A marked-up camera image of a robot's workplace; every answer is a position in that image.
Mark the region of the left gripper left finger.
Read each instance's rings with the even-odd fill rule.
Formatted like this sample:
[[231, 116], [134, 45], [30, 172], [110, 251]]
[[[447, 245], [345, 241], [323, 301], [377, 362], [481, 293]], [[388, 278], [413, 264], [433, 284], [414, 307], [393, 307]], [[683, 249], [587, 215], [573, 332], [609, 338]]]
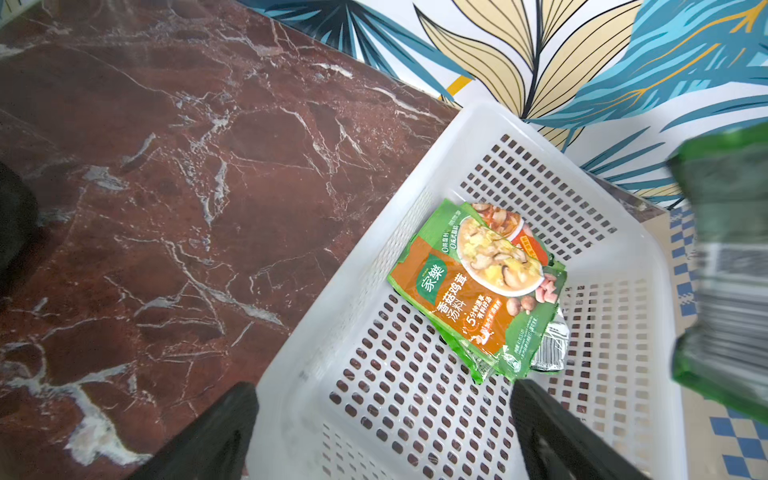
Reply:
[[130, 477], [241, 478], [258, 411], [255, 385], [235, 384]]

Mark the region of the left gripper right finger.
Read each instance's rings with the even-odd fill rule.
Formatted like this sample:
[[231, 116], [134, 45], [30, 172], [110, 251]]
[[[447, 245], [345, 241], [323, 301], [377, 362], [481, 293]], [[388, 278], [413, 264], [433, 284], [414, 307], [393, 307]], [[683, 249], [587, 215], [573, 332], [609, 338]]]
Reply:
[[530, 479], [646, 477], [536, 382], [514, 382], [512, 419]]

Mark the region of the checkered paper bag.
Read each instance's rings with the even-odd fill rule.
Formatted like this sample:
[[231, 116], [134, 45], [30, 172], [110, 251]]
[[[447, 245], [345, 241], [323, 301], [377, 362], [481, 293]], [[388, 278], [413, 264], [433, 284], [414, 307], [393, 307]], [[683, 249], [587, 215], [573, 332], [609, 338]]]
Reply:
[[[695, 219], [687, 205], [644, 222], [666, 251], [675, 302], [675, 331], [681, 335], [697, 319], [698, 276]], [[688, 477], [765, 479], [767, 426], [742, 413], [682, 390]]]

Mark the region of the orange green soup packet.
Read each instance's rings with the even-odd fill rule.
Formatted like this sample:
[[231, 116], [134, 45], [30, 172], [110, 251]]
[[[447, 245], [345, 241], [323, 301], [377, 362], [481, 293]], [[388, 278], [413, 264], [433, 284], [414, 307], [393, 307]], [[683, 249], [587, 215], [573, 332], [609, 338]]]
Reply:
[[527, 377], [567, 281], [564, 264], [516, 212], [444, 200], [389, 284], [426, 315], [473, 380]]

